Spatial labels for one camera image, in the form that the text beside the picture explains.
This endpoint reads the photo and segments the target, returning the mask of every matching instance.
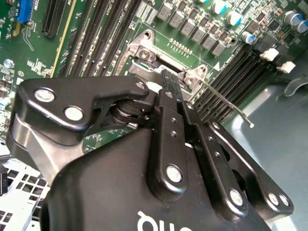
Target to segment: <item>black dimm slot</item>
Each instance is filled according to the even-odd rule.
[[[108,0],[101,0],[99,1],[99,5],[96,6],[96,10],[94,13],[94,17],[91,21],[91,25],[88,27],[86,31],[87,42],[84,42],[82,44],[80,52],[79,52],[79,56],[78,56],[78,61],[75,63],[75,68],[74,68],[74,71],[72,72],[72,75],[76,77],[81,76],[82,68],[86,62],[86,58],[90,51],[91,45],[94,42],[101,28],[103,16],[105,15],[107,11],[107,3],[108,3]]]
[[[70,52],[70,58],[69,62],[65,65],[65,70],[64,70],[64,77],[67,77],[70,75],[71,70],[72,70],[72,62],[74,59],[75,51],[78,48],[78,45],[80,42],[82,42],[82,37],[83,37],[83,32],[87,28],[88,24],[90,23],[90,13],[91,9],[93,8],[96,0],[89,0],[89,2],[86,5],[86,9],[83,13],[83,17],[81,19],[81,26],[78,29],[76,38],[74,39],[73,47]]]
[[[66,0],[49,0],[43,19],[42,33],[54,38],[58,33]]]
[[[99,75],[104,76],[108,71],[111,62],[116,54],[117,48],[120,46],[124,35],[127,33],[130,23],[134,19],[141,2],[142,0],[132,0],[129,4],[127,13],[125,14],[124,19],[122,20],[119,29],[115,34],[114,41],[110,46],[109,52],[104,59],[101,69],[99,70]]]
[[[221,75],[219,75],[211,85],[220,92],[220,89],[228,82],[228,80],[232,80],[232,75],[236,70],[241,69],[242,65],[247,61],[247,58],[248,56],[246,53],[240,53],[239,56],[229,64],[230,67],[221,72]],[[201,117],[203,117],[203,114],[208,110],[208,107],[204,106],[210,102],[213,96],[214,94],[210,90],[207,90],[207,92],[197,100],[196,104],[199,105],[197,109]]]
[[[227,95],[224,95],[230,102],[234,102],[235,99],[243,93],[243,91],[246,90],[247,85],[249,85],[252,81],[255,80],[255,78],[259,78],[259,74],[263,71],[262,68],[256,68],[251,73],[249,73],[248,76],[246,76],[244,79],[241,79],[241,83],[237,86],[235,90],[229,89],[229,92]],[[206,115],[206,118],[213,118],[214,116],[217,116],[220,112],[224,110],[226,107],[225,103],[223,101],[219,101],[214,108],[211,110],[211,113]]]
[[[260,79],[255,79],[254,83],[248,87],[248,89],[244,92],[244,94],[241,96],[239,95],[239,99],[236,100],[236,104],[240,105],[241,103],[243,103],[245,101],[245,99],[252,94],[263,82],[266,78],[268,78],[269,76],[271,76],[273,74],[273,72],[271,71],[267,71],[266,73],[264,73],[264,75],[260,78]],[[228,116],[230,116],[233,113],[233,110],[230,108],[226,108],[225,111],[222,111],[218,116],[217,119],[218,121],[222,121],[225,118],[227,118]]]
[[[230,73],[234,72],[241,65],[242,59],[247,54],[244,51],[240,51],[233,60],[225,67],[225,69],[216,77],[216,79],[211,83],[211,86],[215,89],[219,89],[219,87],[223,84],[223,82],[227,81],[230,76]],[[196,101],[195,105],[197,105],[197,111],[200,112],[203,108],[203,105],[211,98],[212,92],[207,90],[204,94]]]
[[[221,95],[223,95],[225,98],[228,98],[228,93],[243,79],[243,78],[248,78],[248,76],[246,75],[250,75],[250,73],[248,73],[251,68],[253,68],[253,66],[256,64],[255,60],[253,59],[246,59],[246,62],[243,63],[244,66],[241,67],[239,69],[238,72],[235,73],[234,76],[230,76],[230,80],[221,87],[221,89],[219,90],[219,93]],[[206,112],[207,114],[200,114],[202,117],[206,118],[208,116],[209,113],[212,113],[212,110],[217,106],[217,104],[221,101],[220,98],[218,98],[217,96],[212,99],[210,102],[207,103],[206,106]]]
[[[97,47],[99,47],[99,49],[96,49],[94,51],[94,54],[92,55],[92,59],[91,62],[89,62],[89,65],[87,66],[87,69],[84,73],[85,76],[93,76],[95,69],[96,69],[96,64],[97,61],[100,60],[102,54],[104,53],[106,46],[108,44],[108,41],[110,40],[110,37],[112,35],[112,32],[114,31],[119,18],[121,16],[121,13],[124,10],[124,7],[126,5],[127,1],[124,0],[118,0],[115,3],[115,6],[112,8],[112,11],[110,13],[110,16],[108,18],[105,30],[103,31],[103,34],[101,36],[101,39],[99,41],[99,44],[97,45]]]

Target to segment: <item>motherboard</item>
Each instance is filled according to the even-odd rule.
[[[31,78],[178,78],[205,122],[224,122],[308,47],[304,0],[2,0],[0,135],[18,85]],[[126,134],[87,137],[85,152]]]

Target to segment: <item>blue slot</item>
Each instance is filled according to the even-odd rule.
[[[32,12],[32,3],[33,0],[21,0],[19,16],[17,20],[21,23],[26,23],[30,21],[31,12]]]

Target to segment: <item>ram slot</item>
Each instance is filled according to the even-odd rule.
[[[65,70],[63,71],[63,76],[61,77],[68,77],[71,74],[73,67],[75,66],[75,62],[79,55],[79,51],[81,49],[84,39],[86,38],[86,30],[89,24],[91,23],[92,19],[91,16],[93,10],[95,9],[94,8],[95,2],[96,0],[89,0],[89,2],[87,3],[86,9],[83,13],[83,17],[81,20],[81,25],[79,26],[76,38],[74,39],[74,43],[70,52],[69,61],[65,65]]]
[[[119,23],[119,25],[117,25],[117,29],[113,30],[113,34],[110,32],[108,36],[107,41],[112,41],[110,44],[108,44],[109,45],[108,51],[105,54],[104,58],[100,59],[100,62],[102,63],[99,65],[99,68],[97,66],[94,66],[90,71],[90,75],[94,74],[96,76],[106,75],[108,67],[113,61],[117,49],[120,46],[121,41],[123,40],[124,36],[128,31],[130,23],[135,17],[135,14],[137,12],[137,9],[139,8],[140,3],[141,0],[131,0],[130,2],[127,1],[128,6],[122,21]],[[100,50],[98,55],[99,58],[102,58],[105,50],[106,47]]]
[[[66,0],[48,0],[43,19],[42,33],[49,38],[54,38],[58,33]]]
[[[96,49],[94,51],[94,54],[92,55],[91,62],[87,66],[85,72],[83,73],[84,76],[93,76],[96,68],[96,64],[98,61],[101,62],[101,57],[103,53],[106,50],[106,47],[108,45],[109,40],[111,39],[112,34],[116,31],[119,19],[121,17],[121,14],[125,12],[125,6],[128,1],[118,1],[115,6],[113,7],[110,16],[108,18],[108,21],[106,23],[105,29],[102,33],[101,39],[99,40],[99,43],[97,44],[97,47],[99,49]]]
[[[107,12],[107,4],[108,0],[102,0],[99,1],[99,5],[96,7],[94,18],[91,22],[91,26],[88,27],[88,30],[86,32],[87,35],[87,42],[85,42],[80,49],[79,57],[76,62],[76,67],[74,69],[74,72],[72,72],[72,75],[76,77],[83,76],[83,68],[89,62],[91,56],[91,52],[93,50],[93,47],[95,46],[95,43],[97,42],[98,37],[101,37],[103,35],[100,35],[103,26],[103,18],[104,15],[106,15]]]

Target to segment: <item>electrolytic capacitor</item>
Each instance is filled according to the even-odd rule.
[[[308,29],[308,20],[301,21],[298,25],[293,26],[292,29],[298,33],[305,33]]]
[[[212,3],[212,11],[215,14],[222,14],[226,11],[226,9],[227,9],[226,2],[224,2],[222,0],[215,0]]]
[[[232,26],[238,26],[243,19],[243,16],[236,11],[231,11],[228,13],[226,20]]]
[[[253,44],[255,41],[255,36],[245,31],[242,33],[242,40],[247,44]]]
[[[285,13],[283,18],[284,23],[291,26],[296,26],[300,24],[302,20],[303,20],[303,15],[300,13],[295,13],[294,11],[288,11],[287,13]]]
[[[0,99],[0,109],[5,109],[8,105],[11,104],[11,99],[9,97],[5,97]]]

